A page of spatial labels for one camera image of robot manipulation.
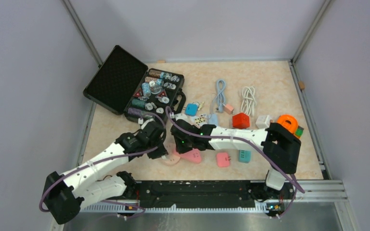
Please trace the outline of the pink triangular power strip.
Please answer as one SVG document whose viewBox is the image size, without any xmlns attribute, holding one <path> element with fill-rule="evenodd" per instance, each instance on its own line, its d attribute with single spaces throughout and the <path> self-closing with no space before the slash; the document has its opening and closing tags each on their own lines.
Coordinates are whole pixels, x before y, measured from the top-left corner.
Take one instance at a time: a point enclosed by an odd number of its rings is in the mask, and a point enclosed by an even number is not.
<svg viewBox="0 0 370 231">
<path fill-rule="evenodd" d="M 180 154 L 176 150 L 174 150 L 173 154 L 175 156 L 180 157 L 181 159 L 187 160 L 187 161 L 195 163 L 195 164 L 199 164 L 199 163 L 202 162 L 202 157 L 201 157 L 201 154 L 200 154 L 200 150 L 198 150 L 198 149 L 192 149 L 191 151 L 183 153 L 183 154 Z"/>
</svg>

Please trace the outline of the blue small block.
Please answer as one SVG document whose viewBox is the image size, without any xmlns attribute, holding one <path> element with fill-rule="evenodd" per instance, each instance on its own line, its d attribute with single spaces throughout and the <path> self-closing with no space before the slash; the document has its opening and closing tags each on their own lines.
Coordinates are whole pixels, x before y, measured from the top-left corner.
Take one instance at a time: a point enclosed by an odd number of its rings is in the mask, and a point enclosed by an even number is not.
<svg viewBox="0 0 370 231">
<path fill-rule="evenodd" d="M 185 108 L 185 114 L 187 116 L 195 116 L 198 112 L 198 105 L 194 103 L 189 103 Z"/>
</svg>

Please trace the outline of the grey-blue power strip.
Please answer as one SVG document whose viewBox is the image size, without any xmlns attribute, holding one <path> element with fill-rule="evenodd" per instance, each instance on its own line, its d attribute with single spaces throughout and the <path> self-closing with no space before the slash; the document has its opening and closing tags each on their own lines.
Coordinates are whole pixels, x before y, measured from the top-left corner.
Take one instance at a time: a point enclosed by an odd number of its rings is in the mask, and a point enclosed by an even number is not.
<svg viewBox="0 0 370 231">
<path fill-rule="evenodd" d="M 219 120 L 217 114 L 209 114 L 207 116 L 208 124 L 219 126 Z"/>
</svg>

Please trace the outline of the pink square adapter plug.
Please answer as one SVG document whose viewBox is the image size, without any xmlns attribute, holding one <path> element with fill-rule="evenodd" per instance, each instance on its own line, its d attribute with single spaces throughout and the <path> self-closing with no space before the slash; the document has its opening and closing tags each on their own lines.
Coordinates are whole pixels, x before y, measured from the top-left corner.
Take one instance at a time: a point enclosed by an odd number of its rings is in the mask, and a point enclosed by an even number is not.
<svg viewBox="0 0 370 231">
<path fill-rule="evenodd" d="M 229 167 L 230 160 L 231 158 L 227 152 L 221 152 L 216 154 L 216 164 L 218 167 Z"/>
</svg>

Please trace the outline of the red cube socket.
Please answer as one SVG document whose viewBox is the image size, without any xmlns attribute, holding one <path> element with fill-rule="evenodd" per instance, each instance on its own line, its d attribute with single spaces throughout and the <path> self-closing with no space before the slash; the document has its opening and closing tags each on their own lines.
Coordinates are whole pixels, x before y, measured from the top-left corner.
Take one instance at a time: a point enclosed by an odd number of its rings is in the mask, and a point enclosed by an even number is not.
<svg viewBox="0 0 370 231">
<path fill-rule="evenodd" d="M 232 116 L 232 127 L 237 129 L 245 129 L 249 128 L 250 125 L 250 117 L 245 113 L 238 113 Z"/>
</svg>

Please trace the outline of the teal power strip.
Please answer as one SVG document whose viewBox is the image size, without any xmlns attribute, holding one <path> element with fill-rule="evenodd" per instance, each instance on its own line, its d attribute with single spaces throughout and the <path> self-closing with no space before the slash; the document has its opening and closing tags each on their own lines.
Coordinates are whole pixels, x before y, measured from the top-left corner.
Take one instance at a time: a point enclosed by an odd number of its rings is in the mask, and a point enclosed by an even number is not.
<svg viewBox="0 0 370 231">
<path fill-rule="evenodd" d="M 251 161 L 251 151 L 240 150 L 238 154 L 238 161 L 241 163 L 249 163 Z"/>
</svg>

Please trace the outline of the white tiger cube socket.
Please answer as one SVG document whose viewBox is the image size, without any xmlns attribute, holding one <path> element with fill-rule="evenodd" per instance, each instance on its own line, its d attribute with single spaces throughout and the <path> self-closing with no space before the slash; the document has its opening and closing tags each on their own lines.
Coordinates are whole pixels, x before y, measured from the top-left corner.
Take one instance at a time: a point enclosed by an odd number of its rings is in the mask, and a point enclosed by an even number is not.
<svg viewBox="0 0 370 231">
<path fill-rule="evenodd" d="M 269 128 L 272 123 L 272 118 L 270 115 L 260 115 L 257 117 L 255 124 L 258 129 Z"/>
</svg>

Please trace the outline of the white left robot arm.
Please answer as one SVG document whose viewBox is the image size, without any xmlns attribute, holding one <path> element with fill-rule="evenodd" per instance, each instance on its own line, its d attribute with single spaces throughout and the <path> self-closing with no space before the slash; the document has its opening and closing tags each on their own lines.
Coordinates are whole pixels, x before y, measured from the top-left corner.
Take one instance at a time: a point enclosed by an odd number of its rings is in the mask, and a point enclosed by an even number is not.
<svg viewBox="0 0 370 231">
<path fill-rule="evenodd" d="M 133 197 L 134 180 L 128 173 L 102 177 L 144 154 L 152 156 L 163 149 L 166 126 L 158 116 L 148 119 L 136 132 L 121 134 L 106 149 L 83 164 L 66 171 L 49 174 L 39 202 L 42 212 L 51 213 L 58 224 L 65 224 L 89 205 L 113 196 Z"/>
</svg>

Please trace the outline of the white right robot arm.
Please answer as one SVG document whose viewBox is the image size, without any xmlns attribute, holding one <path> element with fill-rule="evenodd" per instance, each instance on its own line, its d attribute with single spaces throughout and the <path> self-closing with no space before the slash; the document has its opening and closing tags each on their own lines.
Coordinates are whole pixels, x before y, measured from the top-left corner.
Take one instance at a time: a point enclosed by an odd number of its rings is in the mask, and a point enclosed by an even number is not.
<svg viewBox="0 0 370 231">
<path fill-rule="evenodd" d="M 269 198 L 277 198 L 282 193 L 285 181 L 304 192 L 295 178 L 301 141 L 281 124 L 271 123 L 268 128 L 256 130 L 210 124 L 197 128 L 183 119 L 177 119 L 172 124 L 171 134 L 181 154 L 193 148 L 200 151 L 256 151 L 271 165 L 263 185 L 264 194 Z"/>
</svg>

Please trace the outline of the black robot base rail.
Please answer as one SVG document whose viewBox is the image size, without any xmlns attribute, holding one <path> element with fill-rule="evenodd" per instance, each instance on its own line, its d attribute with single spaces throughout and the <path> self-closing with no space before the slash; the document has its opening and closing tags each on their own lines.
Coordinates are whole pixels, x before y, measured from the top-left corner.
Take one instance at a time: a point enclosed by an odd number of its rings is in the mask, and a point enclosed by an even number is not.
<svg viewBox="0 0 370 231">
<path fill-rule="evenodd" d="M 263 181 L 250 180 L 144 180 L 128 187 L 128 192 L 112 200 L 137 202 L 143 208 L 253 208 L 259 202 L 287 201 L 292 198 L 292 184 L 280 191 Z"/>
</svg>

